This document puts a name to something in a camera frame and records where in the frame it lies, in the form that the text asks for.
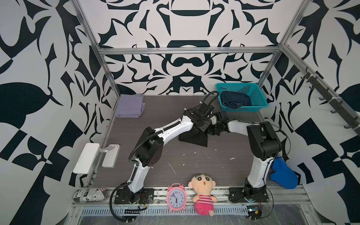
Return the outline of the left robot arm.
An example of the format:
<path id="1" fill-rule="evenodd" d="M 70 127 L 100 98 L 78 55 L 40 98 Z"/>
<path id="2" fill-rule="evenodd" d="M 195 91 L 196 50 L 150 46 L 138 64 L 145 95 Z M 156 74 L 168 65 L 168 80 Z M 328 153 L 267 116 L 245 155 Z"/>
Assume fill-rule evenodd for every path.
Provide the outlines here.
<path id="1" fill-rule="evenodd" d="M 128 161 L 134 163 L 134 169 L 124 189 L 132 201 L 140 196 L 150 167 L 160 160 L 168 142 L 178 138 L 181 142 L 207 146 L 206 130 L 212 124 L 213 110 L 213 106 L 201 103 L 194 108 L 185 109 L 179 119 L 168 125 L 157 129 L 148 127 L 143 131 L 128 157 Z"/>

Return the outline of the teal plastic basket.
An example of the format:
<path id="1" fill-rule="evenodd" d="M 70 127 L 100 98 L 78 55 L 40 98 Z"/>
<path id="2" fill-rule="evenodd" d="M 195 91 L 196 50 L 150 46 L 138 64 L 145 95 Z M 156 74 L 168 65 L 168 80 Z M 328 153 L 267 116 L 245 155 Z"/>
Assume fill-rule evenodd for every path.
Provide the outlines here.
<path id="1" fill-rule="evenodd" d="M 268 106 L 263 91 L 256 83 L 218 83 L 216 84 L 216 91 L 219 92 L 219 103 L 221 109 L 227 112 L 234 113 L 249 113 L 257 112 Z M 245 93 L 251 97 L 252 106 L 243 106 L 239 109 L 230 109 L 223 106 L 220 100 L 220 94 L 225 91 Z"/>

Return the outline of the pink alarm clock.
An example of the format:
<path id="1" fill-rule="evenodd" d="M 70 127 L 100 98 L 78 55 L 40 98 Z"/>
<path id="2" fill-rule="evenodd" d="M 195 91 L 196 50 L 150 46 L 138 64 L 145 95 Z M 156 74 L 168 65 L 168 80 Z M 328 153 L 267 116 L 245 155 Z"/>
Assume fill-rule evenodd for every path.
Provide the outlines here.
<path id="1" fill-rule="evenodd" d="M 174 183 L 167 189 L 166 202 L 170 212 L 181 212 L 186 209 L 187 193 L 182 184 Z"/>

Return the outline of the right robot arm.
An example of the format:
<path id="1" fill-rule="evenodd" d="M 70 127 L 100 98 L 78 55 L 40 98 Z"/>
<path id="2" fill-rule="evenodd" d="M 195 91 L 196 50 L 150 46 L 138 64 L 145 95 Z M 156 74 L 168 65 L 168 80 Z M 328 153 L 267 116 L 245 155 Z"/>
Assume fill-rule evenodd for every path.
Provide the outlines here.
<path id="1" fill-rule="evenodd" d="M 244 187 L 231 190 L 229 200 L 232 202 L 244 200 L 251 203 L 263 197 L 266 198 L 266 177 L 271 163 L 283 150 L 273 126 L 267 121 L 230 120 L 224 111 L 215 113 L 210 118 L 210 122 L 208 134 L 220 135 L 221 132 L 228 132 L 246 135 L 254 156 L 250 174 L 246 178 Z"/>

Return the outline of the blue cloth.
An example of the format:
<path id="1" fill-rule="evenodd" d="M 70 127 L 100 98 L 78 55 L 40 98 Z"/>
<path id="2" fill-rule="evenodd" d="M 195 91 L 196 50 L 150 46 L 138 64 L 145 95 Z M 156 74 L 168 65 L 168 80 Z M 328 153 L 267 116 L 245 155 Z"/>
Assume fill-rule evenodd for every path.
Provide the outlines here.
<path id="1" fill-rule="evenodd" d="M 298 185 L 296 173 L 290 169 L 282 158 L 275 159 L 272 164 L 271 181 L 286 189 L 295 189 Z"/>

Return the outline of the plush doll pink shirt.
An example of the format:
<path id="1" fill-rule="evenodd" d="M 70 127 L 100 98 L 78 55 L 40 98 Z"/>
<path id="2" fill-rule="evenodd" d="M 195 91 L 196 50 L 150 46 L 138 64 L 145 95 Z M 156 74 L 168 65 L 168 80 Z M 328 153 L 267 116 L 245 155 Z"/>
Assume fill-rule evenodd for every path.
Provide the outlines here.
<path id="1" fill-rule="evenodd" d="M 214 216 L 214 203 L 218 199 L 211 195 L 216 182 L 208 175 L 199 174 L 194 176 L 188 183 L 188 187 L 193 189 L 195 196 L 192 198 L 197 214 L 201 216 Z"/>

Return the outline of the folded newspaper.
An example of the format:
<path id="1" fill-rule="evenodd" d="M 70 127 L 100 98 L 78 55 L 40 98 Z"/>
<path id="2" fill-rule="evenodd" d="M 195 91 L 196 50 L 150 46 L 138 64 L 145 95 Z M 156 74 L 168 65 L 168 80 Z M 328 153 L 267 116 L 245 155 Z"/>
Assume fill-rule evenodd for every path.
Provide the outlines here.
<path id="1" fill-rule="evenodd" d="M 86 188 L 78 189 L 73 195 L 75 203 L 100 202 L 107 197 L 108 190 L 106 188 Z"/>

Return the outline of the black garment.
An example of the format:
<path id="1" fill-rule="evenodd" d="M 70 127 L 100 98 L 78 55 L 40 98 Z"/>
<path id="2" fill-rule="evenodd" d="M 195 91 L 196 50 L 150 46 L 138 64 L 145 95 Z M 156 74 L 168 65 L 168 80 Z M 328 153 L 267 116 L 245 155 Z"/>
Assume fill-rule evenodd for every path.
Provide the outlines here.
<path id="1" fill-rule="evenodd" d="M 180 134 L 179 141 L 208 147 L 208 134 L 195 128 Z"/>

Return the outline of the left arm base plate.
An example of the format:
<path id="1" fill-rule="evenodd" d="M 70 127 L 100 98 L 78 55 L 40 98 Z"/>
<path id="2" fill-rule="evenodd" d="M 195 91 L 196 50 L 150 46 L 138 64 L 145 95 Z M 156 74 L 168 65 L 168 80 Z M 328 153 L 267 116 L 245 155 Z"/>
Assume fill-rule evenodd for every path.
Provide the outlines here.
<path id="1" fill-rule="evenodd" d="M 153 188 L 143 188 L 140 191 L 133 193 L 128 187 L 117 190 L 114 203 L 115 204 L 146 204 L 150 203 L 154 197 Z"/>

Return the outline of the small circuit board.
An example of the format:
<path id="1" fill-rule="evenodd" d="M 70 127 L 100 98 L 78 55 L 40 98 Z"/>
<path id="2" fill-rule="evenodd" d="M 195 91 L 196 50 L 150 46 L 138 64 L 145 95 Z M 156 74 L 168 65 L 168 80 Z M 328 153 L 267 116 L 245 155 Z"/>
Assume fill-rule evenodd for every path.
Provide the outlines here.
<path id="1" fill-rule="evenodd" d="M 262 216 L 262 210 L 258 206 L 247 205 L 247 216 L 249 220 L 259 220 Z"/>

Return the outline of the denim garment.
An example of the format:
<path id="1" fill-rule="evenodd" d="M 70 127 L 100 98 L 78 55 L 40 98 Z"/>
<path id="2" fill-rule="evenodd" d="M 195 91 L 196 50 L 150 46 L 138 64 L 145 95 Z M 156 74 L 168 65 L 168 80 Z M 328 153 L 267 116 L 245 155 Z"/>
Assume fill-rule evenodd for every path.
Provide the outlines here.
<path id="1" fill-rule="evenodd" d="M 223 106 L 230 109 L 252 106 L 251 97 L 240 92 L 224 91 L 220 94 L 220 100 Z"/>

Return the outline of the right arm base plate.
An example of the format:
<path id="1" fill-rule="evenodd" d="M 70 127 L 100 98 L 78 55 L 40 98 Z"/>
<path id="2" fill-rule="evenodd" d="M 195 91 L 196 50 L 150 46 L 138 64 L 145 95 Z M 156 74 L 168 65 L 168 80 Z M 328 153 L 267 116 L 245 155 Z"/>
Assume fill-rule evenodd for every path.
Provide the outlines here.
<path id="1" fill-rule="evenodd" d="M 266 186 L 261 188 L 231 187 L 229 188 L 229 201 L 232 203 L 267 203 L 269 199 Z"/>

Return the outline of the lavender skirt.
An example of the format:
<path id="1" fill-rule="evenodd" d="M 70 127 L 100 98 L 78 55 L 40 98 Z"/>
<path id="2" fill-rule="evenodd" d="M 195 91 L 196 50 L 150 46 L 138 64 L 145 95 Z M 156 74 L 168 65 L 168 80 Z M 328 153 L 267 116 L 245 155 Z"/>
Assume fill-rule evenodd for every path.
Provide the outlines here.
<path id="1" fill-rule="evenodd" d="M 117 118 L 139 118 L 145 109 L 144 95 L 121 94 L 115 110 Z"/>

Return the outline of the grey wall hook rail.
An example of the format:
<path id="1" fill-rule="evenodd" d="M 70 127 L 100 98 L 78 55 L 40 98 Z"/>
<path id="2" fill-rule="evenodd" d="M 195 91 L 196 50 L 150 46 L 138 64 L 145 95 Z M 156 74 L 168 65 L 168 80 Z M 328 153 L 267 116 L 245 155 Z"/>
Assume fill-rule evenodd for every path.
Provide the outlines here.
<path id="1" fill-rule="evenodd" d="M 345 129 L 352 129 L 360 135 L 360 115 L 318 74 L 311 71 L 309 67 L 306 67 L 305 72 L 306 74 L 301 79 L 309 82 L 309 88 L 316 90 L 321 95 L 319 100 L 331 105 L 333 108 L 331 113 L 338 114 L 347 123 L 347 125 L 344 126 Z"/>

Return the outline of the white rectangular panel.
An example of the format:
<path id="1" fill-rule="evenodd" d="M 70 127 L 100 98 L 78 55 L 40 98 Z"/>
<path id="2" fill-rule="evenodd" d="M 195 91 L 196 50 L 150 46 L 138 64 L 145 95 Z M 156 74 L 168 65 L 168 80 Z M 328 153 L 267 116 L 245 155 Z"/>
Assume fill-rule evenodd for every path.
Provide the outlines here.
<path id="1" fill-rule="evenodd" d="M 108 147 L 103 149 L 105 157 L 102 162 L 102 167 L 104 168 L 114 168 L 115 163 L 119 154 L 120 145 L 119 144 L 110 144 Z"/>
<path id="2" fill-rule="evenodd" d="M 100 144 L 87 143 L 74 167 L 73 173 L 75 174 L 88 174 L 97 156 Z"/>

